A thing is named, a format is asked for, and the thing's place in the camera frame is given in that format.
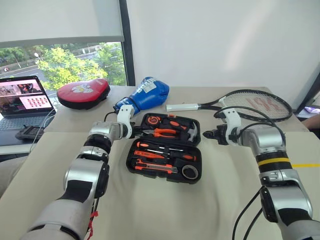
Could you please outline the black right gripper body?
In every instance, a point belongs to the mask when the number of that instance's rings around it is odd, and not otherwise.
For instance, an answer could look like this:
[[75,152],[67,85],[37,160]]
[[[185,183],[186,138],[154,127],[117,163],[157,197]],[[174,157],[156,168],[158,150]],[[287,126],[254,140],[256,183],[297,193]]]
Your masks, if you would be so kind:
[[215,131],[215,139],[217,140],[219,145],[227,146],[229,145],[227,141],[227,124],[221,124],[217,126]]

